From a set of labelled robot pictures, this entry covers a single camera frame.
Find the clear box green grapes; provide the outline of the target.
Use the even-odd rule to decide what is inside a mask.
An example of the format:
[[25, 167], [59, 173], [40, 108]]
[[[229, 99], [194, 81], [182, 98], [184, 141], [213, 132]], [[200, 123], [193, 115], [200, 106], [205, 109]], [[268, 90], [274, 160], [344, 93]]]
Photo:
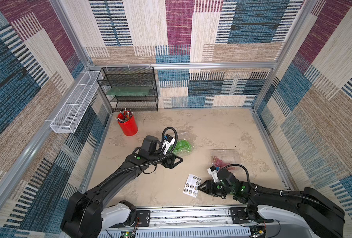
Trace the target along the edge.
[[191, 140], [190, 134], [188, 132], [182, 132], [178, 134], [178, 141], [176, 144], [172, 145], [170, 149], [173, 150], [173, 154], [177, 156], [185, 156], [193, 152], [194, 145]]

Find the white sticker sheet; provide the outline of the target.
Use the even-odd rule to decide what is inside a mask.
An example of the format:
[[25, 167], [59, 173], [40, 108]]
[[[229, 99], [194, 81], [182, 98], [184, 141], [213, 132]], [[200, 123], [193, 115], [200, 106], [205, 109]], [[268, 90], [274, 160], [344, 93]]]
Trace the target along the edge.
[[198, 195], [198, 187], [200, 186], [200, 184], [200, 177], [193, 174], [189, 174], [183, 189], [183, 193], [196, 198]]

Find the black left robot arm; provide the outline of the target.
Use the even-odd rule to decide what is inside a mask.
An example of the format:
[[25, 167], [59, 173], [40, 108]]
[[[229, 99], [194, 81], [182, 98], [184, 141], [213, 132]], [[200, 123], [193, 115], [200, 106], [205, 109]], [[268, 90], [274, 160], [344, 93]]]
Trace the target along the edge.
[[142, 145], [108, 178], [94, 188], [84, 193], [75, 192], [70, 197], [61, 230], [71, 238], [96, 238], [101, 231], [115, 225], [136, 227], [139, 223], [136, 206], [126, 200], [110, 207], [107, 204], [150, 165], [162, 164], [170, 169], [177, 166], [175, 159], [178, 156], [173, 153], [177, 141], [178, 135], [163, 134], [161, 140], [146, 136]]

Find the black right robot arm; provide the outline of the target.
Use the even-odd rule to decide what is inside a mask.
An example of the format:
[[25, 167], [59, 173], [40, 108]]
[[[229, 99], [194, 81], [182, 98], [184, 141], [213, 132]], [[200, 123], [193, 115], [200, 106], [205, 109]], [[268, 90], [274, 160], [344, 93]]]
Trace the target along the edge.
[[210, 167], [212, 179], [198, 190], [225, 199], [228, 195], [243, 204], [231, 208], [228, 215], [233, 223], [250, 229], [250, 237], [267, 237], [268, 223], [288, 222], [308, 229], [320, 238], [341, 238], [345, 224], [344, 210], [321, 194], [305, 187], [303, 191], [272, 189], [252, 183], [249, 171], [241, 164]]

